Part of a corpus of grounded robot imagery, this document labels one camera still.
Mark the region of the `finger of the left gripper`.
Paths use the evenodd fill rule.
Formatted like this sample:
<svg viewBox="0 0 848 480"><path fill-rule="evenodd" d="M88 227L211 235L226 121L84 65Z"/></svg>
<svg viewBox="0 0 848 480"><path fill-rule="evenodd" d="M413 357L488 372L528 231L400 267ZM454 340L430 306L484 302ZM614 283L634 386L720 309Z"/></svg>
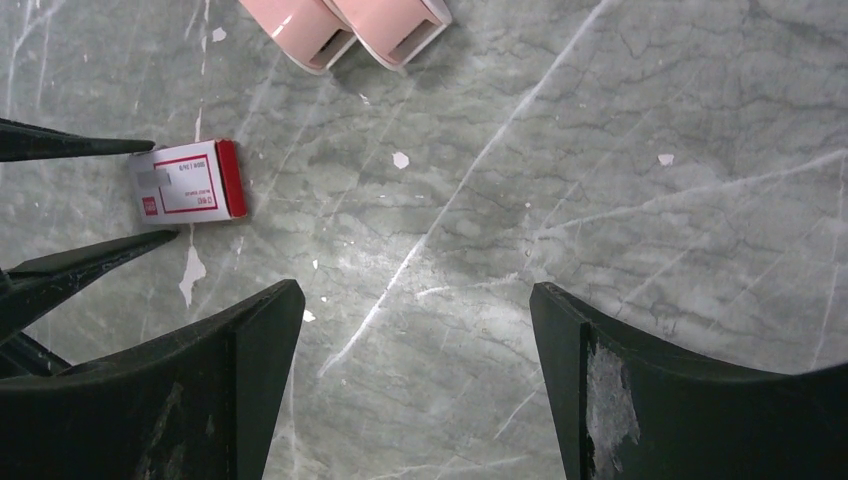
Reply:
<svg viewBox="0 0 848 480"><path fill-rule="evenodd" d="M1 161L77 158L152 151L155 142L94 138L1 119Z"/></svg>
<svg viewBox="0 0 848 480"><path fill-rule="evenodd" d="M113 269L172 240L159 230L32 259L1 272L1 342L79 293Z"/></svg>

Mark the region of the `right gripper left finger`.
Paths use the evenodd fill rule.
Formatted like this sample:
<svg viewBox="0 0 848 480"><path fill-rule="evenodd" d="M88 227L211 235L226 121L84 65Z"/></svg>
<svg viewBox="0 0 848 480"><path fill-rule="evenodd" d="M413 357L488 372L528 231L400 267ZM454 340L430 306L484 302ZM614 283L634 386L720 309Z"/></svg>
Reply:
<svg viewBox="0 0 848 480"><path fill-rule="evenodd" d="M53 376L1 383L5 479L259 479L305 297L280 281Z"/></svg>

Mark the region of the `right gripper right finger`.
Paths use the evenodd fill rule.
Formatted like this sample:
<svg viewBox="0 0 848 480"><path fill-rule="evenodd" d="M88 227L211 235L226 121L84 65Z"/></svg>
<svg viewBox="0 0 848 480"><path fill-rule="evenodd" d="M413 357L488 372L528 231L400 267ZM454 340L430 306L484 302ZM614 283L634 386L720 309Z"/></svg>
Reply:
<svg viewBox="0 0 848 480"><path fill-rule="evenodd" d="M681 348L555 284L532 325L569 479L843 479L847 368L781 374Z"/></svg>

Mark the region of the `red white staple box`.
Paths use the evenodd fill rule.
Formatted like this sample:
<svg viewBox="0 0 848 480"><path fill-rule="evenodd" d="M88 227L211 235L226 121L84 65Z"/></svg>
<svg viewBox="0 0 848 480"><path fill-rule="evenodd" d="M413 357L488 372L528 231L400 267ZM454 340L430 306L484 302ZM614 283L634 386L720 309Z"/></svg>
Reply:
<svg viewBox="0 0 848 480"><path fill-rule="evenodd" d="M237 144L213 139L127 158L134 204L147 225L234 221L248 216Z"/></svg>

